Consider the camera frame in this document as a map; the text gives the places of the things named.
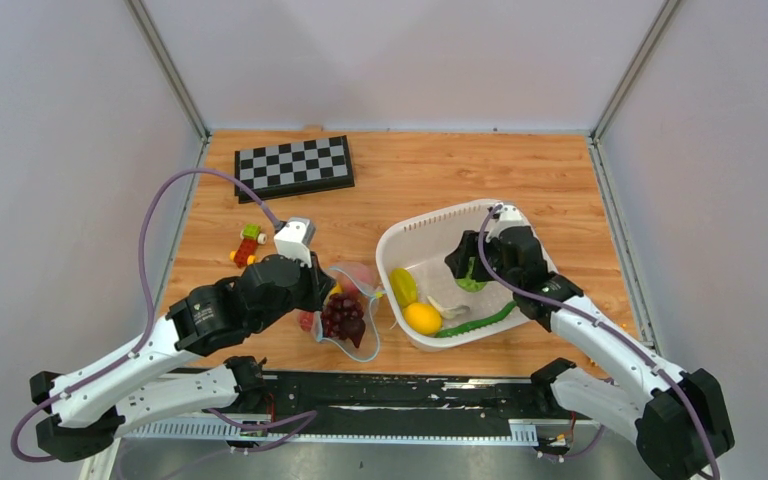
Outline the red orange wax apple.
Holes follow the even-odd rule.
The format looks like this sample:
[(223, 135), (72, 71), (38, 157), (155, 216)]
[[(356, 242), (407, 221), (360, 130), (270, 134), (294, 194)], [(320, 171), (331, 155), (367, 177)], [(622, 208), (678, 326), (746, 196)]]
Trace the red orange wax apple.
[(314, 328), (315, 314), (313, 312), (300, 311), (297, 322), (302, 331), (311, 333)]

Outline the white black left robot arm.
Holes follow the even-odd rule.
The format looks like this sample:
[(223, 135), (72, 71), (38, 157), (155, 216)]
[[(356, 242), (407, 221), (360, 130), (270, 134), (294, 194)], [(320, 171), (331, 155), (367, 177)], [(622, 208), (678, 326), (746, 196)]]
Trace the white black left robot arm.
[(35, 427), (38, 447), (73, 462), (165, 418), (207, 409), (258, 411), (267, 389), (252, 356), (175, 380), (161, 377), (243, 343), (294, 310), (321, 310), (336, 284), (317, 263), (269, 255), (237, 277), (192, 290), (155, 321), (148, 337), (69, 374), (39, 372), (30, 380), (32, 400), (46, 413)]

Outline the dark brown fig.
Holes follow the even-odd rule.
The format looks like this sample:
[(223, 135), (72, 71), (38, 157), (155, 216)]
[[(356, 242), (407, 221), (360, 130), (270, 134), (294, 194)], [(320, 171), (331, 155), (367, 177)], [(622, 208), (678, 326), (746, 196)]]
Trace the dark brown fig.
[(362, 317), (347, 317), (341, 323), (341, 338), (349, 340), (359, 349), (366, 331), (366, 323)]

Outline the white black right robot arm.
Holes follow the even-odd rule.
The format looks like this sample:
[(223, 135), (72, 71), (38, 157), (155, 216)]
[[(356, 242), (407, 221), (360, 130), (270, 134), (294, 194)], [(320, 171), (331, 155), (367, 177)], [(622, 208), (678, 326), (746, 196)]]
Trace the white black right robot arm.
[(591, 377), (564, 359), (536, 371), (531, 403), (544, 417), (580, 412), (633, 443), (661, 479), (719, 479), (717, 459), (735, 445), (720, 382), (644, 347), (560, 274), (529, 226), (491, 236), (467, 230), (445, 258), (457, 279), (496, 281), (517, 308), (588, 355), (611, 378)]

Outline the green custard apple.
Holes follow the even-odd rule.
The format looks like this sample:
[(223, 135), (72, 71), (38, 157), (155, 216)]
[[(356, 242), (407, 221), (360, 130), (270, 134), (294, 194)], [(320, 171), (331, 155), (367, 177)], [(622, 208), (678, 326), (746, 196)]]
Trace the green custard apple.
[(474, 278), (475, 262), (476, 262), (476, 259), (471, 258), (468, 262), (467, 271), (465, 275), (462, 278), (455, 279), (456, 285), (468, 293), (480, 292), (487, 285), (487, 281), (479, 281)]

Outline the clear zip top bag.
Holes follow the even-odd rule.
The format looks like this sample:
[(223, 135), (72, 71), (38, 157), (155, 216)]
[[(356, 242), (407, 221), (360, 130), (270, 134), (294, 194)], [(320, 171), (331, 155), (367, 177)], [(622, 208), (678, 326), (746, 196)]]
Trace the clear zip top bag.
[(295, 314), (297, 324), (317, 343), (334, 345), (355, 362), (371, 362), (381, 348), (374, 317), (384, 291), (377, 274), (357, 262), (336, 263), (326, 272), (336, 280), (336, 286), (328, 293), (322, 310), (299, 310)]

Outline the purple grape bunch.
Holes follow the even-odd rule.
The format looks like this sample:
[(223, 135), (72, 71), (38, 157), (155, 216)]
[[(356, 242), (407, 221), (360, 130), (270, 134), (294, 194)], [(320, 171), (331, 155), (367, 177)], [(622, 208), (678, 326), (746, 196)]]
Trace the purple grape bunch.
[(328, 297), (320, 315), (323, 335), (326, 338), (347, 340), (341, 338), (341, 323), (347, 317), (362, 317), (364, 319), (364, 310), (359, 296), (341, 293)]

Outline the pink peach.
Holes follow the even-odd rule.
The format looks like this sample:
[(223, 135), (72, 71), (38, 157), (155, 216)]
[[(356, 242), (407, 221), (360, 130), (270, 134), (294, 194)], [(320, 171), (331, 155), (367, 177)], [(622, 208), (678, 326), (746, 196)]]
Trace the pink peach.
[(363, 284), (364, 289), (374, 289), (377, 285), (377, 272), (374, 267), (349, 262), (345, 265), (346, 274), (358, 285)]

